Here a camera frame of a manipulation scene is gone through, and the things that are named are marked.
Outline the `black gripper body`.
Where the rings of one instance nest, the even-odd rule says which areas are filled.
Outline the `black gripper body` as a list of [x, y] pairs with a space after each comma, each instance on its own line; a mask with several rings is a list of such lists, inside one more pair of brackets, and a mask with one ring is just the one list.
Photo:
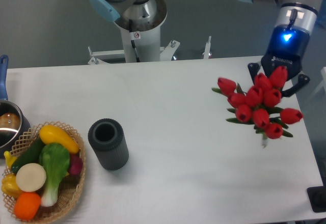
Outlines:
[[302, 71], [302, 58], [309, 43], [310, 35], [298, 29], [286, 26], [274, 28], [267, 51], [261, 59], [261, 65], [267, 77], [279, 66], [287, 68], [290, 80]]

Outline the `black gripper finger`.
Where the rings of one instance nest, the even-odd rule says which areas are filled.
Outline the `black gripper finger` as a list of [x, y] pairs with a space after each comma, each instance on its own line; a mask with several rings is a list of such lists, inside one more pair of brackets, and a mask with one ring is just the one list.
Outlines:
[[260, 62], [253, 62], [248, 64], [248, 71], [253, 84], [255, 84], [255, 77], [257, 76], [260, 68], [261, 68]]
[[297, 76], [297, 83], [293, 85], [291, 88], [281, 91], [282, 97], [291, 97], [295, 93], [297, 93], [300, 89], [302, 89], [305, 85], [307, 85], [310, 82], [310, 77], [299, 73]]

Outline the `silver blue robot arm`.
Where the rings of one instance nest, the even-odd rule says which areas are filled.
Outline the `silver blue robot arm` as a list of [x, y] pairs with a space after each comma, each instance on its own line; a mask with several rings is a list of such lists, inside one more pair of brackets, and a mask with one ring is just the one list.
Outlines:
[[310, 79], [302, 72], [302, 59], [314, 29], [323, 0], [239, 0], [245, 3], [275, 3], [280, 11], [269, 45], [261, 61], [248, 64], [251, 78], [260, 69], [270, 77], [279, 66], [288, 71], [288, 79], [298, 78], [297, 84], [282, 90], [284, 97], [291, 97]]

